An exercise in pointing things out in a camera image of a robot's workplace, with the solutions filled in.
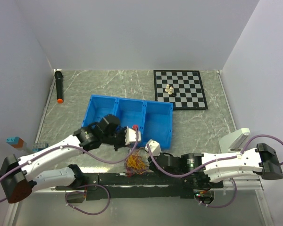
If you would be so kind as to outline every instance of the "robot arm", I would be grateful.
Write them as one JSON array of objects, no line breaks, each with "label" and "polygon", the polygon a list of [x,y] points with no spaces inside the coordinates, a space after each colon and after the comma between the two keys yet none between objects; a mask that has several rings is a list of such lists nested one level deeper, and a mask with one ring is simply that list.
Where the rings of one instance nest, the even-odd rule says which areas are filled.
[{"label": "robot arm", "polygon": [[[138,142],[141,142],[141,134],[138,133]],[[135,142],[135,130],[128,127],[120,128],[119,119],[114,115],[107,115],[100,122],[80,128],[73,135],[40,152],[22,156],[18,160],[14,155],[7,157],[2,164],[0,177],[23,163],[28,164],[2,180],[1,185],[9,203],[19,202],[32,191],[47,187],[58,185],[77,187],[83,181],[83,174],[77,165],[57,170],[45,170],[65,159],[83,154],[75,147],[89,151],[104,143],[113,145],[117,150]],[[63,147],[64,145],[72,145],[73,148]]]},{"label": "robot arm", "polygon": [[152,142],[153,150],[148,148],[146,150],[157,154],[154,159],[160,167],[157,167],[149,157],[149,169],[159,175],[165,171],[168,176],[183,178],[185,183],[191,184],[191,187],[196,185],[209,188],[211,183],[249,175],[260,175],[266,180],[283,178],[276,151],[266,144],[257,144],[256,148],[247,150],[243,154],[240,152],[189,153],[181,157],[174,157],[171,154],[160,152],[159,144]]}]

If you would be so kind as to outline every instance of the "white mount bracket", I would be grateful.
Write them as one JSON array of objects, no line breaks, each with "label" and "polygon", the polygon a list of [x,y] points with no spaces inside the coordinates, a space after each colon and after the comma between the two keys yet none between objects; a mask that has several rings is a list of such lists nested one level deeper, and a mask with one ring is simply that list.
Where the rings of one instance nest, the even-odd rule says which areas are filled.
[{"label": "white mount bracket", "polygon": [[239,152],[249,140],[250,129],[242,128],[230,133],[219,141],[221,153]]}]

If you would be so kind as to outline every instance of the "tangled rubber bands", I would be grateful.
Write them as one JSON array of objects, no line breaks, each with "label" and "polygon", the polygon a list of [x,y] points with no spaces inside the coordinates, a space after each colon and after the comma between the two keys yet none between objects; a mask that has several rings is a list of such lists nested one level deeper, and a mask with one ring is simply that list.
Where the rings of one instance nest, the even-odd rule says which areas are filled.
[{"label": "tangled rubber bands", "polygon": [[144,150],[143,147],[133,152],[125,161],[127,176],[132,177],[134,174],[143,174],[148,170],[148,163],[142,160],[139,151]]}]

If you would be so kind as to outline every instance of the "white chess piece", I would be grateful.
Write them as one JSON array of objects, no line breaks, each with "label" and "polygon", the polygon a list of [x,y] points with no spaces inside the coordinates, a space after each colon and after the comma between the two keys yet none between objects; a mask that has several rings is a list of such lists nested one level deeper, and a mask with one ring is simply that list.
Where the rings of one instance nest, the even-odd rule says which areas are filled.
[{"label": "white chess piece", "polygon": [[169,88],[168,94],[171,95],[172,93],[174,93],[174,89],[173,89],[173,87],[171,86],[171,87]]},{"label": "white chess piece", "polygon": [[167,85],[166,85],[166,88],[165,88],[165,92],[168,92],[168,91],[169,91],[169,87],[170,87],[170,85],[167,84]]}]

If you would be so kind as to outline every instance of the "small white box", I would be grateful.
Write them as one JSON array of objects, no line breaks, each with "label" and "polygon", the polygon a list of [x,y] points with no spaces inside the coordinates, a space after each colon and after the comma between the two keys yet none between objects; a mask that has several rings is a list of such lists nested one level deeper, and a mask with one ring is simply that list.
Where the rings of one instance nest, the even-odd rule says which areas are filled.
[{"label": "small white box", "polygon": [[147,144],[150,146],[153,156],[157,156],[161,153],[160,144],[157,141],[151,139]]}]

